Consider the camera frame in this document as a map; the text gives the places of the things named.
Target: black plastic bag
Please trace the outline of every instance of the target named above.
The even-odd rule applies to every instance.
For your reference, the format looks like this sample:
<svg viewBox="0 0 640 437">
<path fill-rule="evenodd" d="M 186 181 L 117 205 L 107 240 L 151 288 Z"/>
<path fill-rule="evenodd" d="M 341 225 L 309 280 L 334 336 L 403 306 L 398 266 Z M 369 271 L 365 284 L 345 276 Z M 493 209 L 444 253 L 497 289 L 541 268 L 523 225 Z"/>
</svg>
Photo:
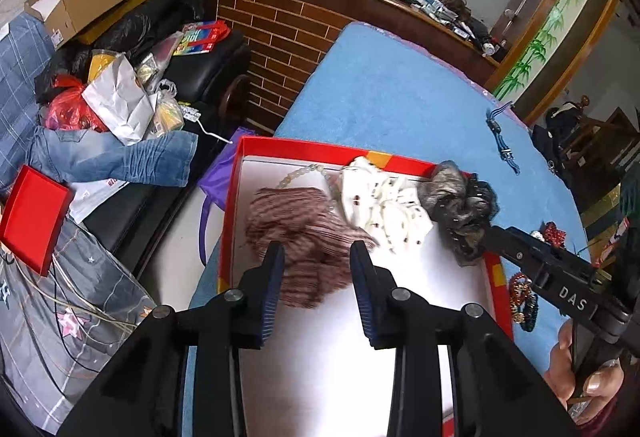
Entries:
<svg viewBox="0 0 640 437">
<path fill-rule="evenodd" d="M 138 65 L 158 41 L 179 31 L 194 18 L 186 0 L 147 0 L 126 13 L 94 43 L 95 49 L 124 52 L 132 65 Z"/>
<path fill-rule="evenodd" d="M 44 70 L 34 80 L 36 102 L 49 104 L 64 88 L 54 86 L 56 76 L 70 74 L 86 82 L 91 62 L 91 47 L 71 41 L 54 52 Z"/>
</svg>

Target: wooden frame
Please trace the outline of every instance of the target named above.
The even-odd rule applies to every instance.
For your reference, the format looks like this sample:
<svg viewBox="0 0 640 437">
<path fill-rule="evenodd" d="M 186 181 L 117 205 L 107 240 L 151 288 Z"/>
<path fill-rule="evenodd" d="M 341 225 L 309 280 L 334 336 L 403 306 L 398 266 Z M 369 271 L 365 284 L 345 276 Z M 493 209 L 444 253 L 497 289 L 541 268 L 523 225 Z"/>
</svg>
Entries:
<svg viewBox="0 0 640 437">
<path fill-rule="evenodd" d="M 509 71 L 513 68 L 513 65 L 516 64 L 516 62 L 520 59 L 522 53 L 525 51 L 529 43 L 533 38 L 535 38 L 536 34 L 538 34 L 538 31 L 548 17 L 551 8 L 557 2 L 558 0 L 542 0 L 535 11 L 533 18 L 530 20 L 527 29 L 514 43 L 505 59 L 503 59 L 503 61 L 500 63 L 500 67 L 486 82 L 484 87 L 488 91 L 493 92 L 498 87 L 498 85 L 500 85 L 500 82 L 507 76 Z"/>
<path fill-rule="evenodd" d="M 603 32 L 606 30 L 613 13 L 616 10 L 619 0 L 609 0 L 607 1 L 606 6 L 604 7 L 598 22 L 595 27 L 591 31 L 589 38 L 585 41 L 584 45 L 580 49 L 580 51 L 576 54 L 575 58 L 571 62 L 571 64 L 564 71 L 562 76 L 560 76 L 559 80 L 554 84 L 554 86 L 546 93 L 545 97 L 536 105 L 536 107 L 529 113 L 524 119 L 524 123 L 527 126 L 531 126 L 539 117 L 542 115 L 546 109 L 554 102 L 556 97 L 559 96 L 560 92 L 567 86 L 569 81 L 574 77 L 575 73 L 578 71 L 582 64 L 586 61 L 586 59 L 593 51 L 594 46 L 598 42 L 598 40 L 602 37 Z"/>
</svg>

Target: purple shopping bag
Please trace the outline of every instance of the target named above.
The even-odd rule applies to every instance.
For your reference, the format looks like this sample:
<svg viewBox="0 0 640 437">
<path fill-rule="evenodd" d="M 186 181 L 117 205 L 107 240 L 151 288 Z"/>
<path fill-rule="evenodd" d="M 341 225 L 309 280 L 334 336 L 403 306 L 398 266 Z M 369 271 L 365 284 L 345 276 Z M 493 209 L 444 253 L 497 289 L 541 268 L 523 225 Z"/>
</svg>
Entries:
<svg viewBox="0 0 640 437">
<path fill-rule="evenodd" d="M 233 144 L 225 145 L 222 152 L 218 154 L 198 182 L 198 186 L 206 195 L 202 203 L 200 232 L 198 234 L 198 250 L 203 265 L 207 264 L 204 235 L 207 229 L 207 221 L 209 220 L 209 211 L 212 204 L 217 205 L 222 211 L 225 210 L 226 192 L 231 182 L 231 170 L 234 167 L 234 159 L 238 151 L 238 142 L 243 135 L 255 135 L 255 131 L 249 130 L 248 128 L 238 128 L 233 136 L 231 136 Z"/>
</svg>

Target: red box lid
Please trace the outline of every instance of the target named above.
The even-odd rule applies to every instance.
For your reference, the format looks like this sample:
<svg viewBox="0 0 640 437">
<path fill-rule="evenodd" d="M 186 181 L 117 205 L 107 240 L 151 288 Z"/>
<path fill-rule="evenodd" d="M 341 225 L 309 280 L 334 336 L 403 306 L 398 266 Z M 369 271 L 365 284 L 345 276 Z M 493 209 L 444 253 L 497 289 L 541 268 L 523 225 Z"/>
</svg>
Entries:
<svg viewBox="0 0 640 437">
<path fill-rule="evenodd" d="M 0 221 L 0 241 L 41 276 L 47 276 L 73 192 L 26 164 L 20 168 Z"/>
</svg>

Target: brown striped cloth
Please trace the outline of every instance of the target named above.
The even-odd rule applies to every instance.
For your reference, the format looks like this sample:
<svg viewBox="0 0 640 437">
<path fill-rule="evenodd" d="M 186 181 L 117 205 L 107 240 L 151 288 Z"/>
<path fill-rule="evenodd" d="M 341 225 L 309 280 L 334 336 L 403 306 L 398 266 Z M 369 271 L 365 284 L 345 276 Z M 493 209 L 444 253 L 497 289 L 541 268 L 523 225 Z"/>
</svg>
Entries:
<svg viewBox="0 0 640 437">
<path fill-rule="evenodd" d="M 262 188 L 249 205 L 246 239 L 260 258 L 272 240 L 282 242 L 285 274 L 280 300 L 292 307 L 315 308 L 322 297 L 351 283 L 349 251 L 356 240 L 369 250 L 377 242 L 331 210 L 317 188 Z"/>
</svg>

